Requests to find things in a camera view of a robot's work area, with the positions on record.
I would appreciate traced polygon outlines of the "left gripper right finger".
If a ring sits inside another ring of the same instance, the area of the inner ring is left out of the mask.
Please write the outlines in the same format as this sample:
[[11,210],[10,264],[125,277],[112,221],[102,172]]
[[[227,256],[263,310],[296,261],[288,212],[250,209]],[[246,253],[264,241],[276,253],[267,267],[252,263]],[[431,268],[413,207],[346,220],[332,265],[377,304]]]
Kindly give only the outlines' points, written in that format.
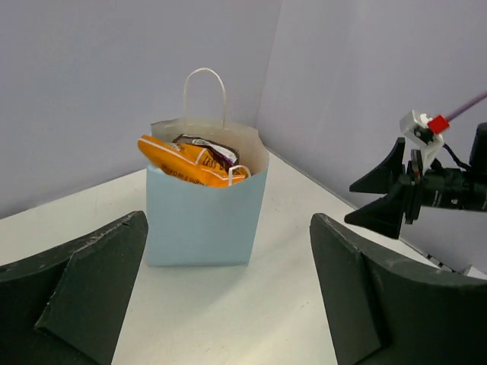
[[486,282],[423,264],[325,214],[310,244],[340,364],[484,364]]

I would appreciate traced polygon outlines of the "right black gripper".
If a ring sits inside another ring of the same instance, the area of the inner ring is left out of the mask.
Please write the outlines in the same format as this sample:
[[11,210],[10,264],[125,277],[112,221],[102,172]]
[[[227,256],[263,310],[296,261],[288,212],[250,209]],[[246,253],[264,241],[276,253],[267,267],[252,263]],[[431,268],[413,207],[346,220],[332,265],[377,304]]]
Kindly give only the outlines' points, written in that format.
[[393,187],[404,173],[405,148],[405,138],[396,139],[387,157],[349,186],[350,192],[386,195],[348,213],[344,217],[347,224],[398,240],[403,215],[405,223],[412,224],[419,218],[423,207],[458,211],[472,209],[472,168],[461,161],[450,148],[447,151],[457,164],[456,168],[443,167],[438,159],[434,159],[427,170],[423,169],[421,151],[413,149],[406,170],[411,179],[409,187]]

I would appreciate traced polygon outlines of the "brown chocolate bar wrapper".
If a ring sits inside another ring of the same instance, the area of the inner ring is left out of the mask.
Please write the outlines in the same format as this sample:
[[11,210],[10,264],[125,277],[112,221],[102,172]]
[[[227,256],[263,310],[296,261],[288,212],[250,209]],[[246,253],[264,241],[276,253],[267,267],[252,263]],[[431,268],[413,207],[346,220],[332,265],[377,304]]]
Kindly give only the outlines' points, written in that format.
[[216,160],[226,171],[229,171],[231,167],[237,166],[240,162],[240,155],[237,150],[207,138],[201,138],[195,135],[180,134],[175,137],[172,142],[191,144],[206,148],[212,158]]

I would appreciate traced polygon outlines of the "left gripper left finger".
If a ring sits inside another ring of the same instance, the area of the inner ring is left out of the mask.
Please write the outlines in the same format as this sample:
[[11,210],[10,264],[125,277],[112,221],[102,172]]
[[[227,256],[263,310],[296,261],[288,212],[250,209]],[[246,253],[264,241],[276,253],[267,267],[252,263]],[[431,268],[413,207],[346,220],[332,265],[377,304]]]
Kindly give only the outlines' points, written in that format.
[[143,211],[1,267],[3,364],[110,364],[148,235]]

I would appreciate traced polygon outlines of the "orange chips bag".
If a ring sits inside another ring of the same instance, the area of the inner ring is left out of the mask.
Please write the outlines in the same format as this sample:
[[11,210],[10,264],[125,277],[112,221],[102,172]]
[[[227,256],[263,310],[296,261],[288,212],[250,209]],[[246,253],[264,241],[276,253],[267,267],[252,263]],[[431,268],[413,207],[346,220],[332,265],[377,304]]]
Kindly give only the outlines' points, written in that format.
[[225,188],[251,177],[250,170],[243,165],[226,170],[208,147],[173,144],[143,135],[138,140],[138,149],[159,170],[188,183]]

